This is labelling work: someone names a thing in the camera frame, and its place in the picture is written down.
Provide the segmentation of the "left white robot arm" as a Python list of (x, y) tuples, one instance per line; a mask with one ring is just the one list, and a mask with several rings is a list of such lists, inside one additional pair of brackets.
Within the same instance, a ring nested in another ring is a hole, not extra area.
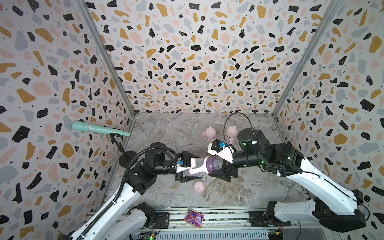
[[(156, 225), (156, 211), (147, 203), (132, 204), (157, 181), (158, 175), (175, 175), (184, 183), (193, 177), (183, 175), (182, 166), (194, 168), (197, 156), (186, 151), (177, 154), (161, 143), (129, 158), (121, 184), (111, 198), (77, 231), (60, 236), (61, 240), (120, 240), (141, 228), (151, 229)], [(132, 207), (128, 216), (118, 222), (118, 218)]]

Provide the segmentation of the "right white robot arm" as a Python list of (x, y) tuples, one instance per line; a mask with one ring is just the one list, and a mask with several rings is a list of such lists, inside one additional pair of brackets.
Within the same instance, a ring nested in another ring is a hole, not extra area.
[(366, 227), (368, 217), (359, 210), (364, 203), (361, 191), (341, 187), (300, 151), (288, 144), (270, 144), (260, 130), (246, 128), (237, 138), (240, 151), (220, 140), (208, 147), (211, 155), (224, 160), (220, 179), (229, 182), (238, 177), (240, 168), (259, 167), (301, 185), (315, 196), (297, 203), (270, 201), (263, 214), (266, 222), (278, 226), (291, 221), (315, 222), (338, 233)]

